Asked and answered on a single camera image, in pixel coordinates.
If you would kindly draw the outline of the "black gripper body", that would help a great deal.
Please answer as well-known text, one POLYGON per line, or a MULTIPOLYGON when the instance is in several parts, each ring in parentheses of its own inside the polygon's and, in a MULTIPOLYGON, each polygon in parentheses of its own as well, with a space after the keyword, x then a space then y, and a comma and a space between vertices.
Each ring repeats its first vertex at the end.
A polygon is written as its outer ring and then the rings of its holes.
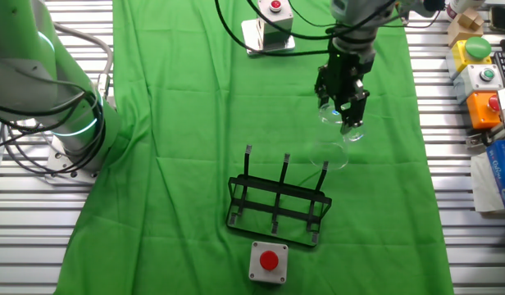
POLYGON ((341 94, 355 80, 360 79, 363 82, 363 77, 371 71, 374 60, 373 52, 360 54, 330 49, 327 63, 318 69, 314 91, 323 87, 330 99, 340 103, 341 94))

